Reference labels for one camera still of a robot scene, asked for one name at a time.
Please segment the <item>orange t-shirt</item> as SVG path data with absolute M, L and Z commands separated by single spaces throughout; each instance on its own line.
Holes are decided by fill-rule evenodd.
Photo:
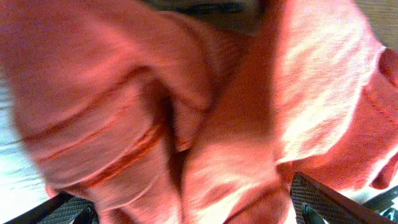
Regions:
M 2 1 L 28 155 L 101 223 L 284 223 L 296 172 L 397 173 L 397 54 L 354 1 L 270 1 L 255 33 L 144 1 Z

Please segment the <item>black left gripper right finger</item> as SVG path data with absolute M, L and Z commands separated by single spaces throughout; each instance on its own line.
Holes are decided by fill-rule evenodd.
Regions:
M 397 210 L 391 200 L 387 200 L 381 208 L 376 203 L 382 197 L 361 205 L 302 172 L 294 174 L 290 198 L 298 224 L 397 223 Z

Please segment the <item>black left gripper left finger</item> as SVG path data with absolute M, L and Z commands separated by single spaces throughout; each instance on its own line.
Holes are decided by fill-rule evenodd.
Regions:
M 99 224 L 91 201 L 69 194 L 58 194 L 4 224 Z

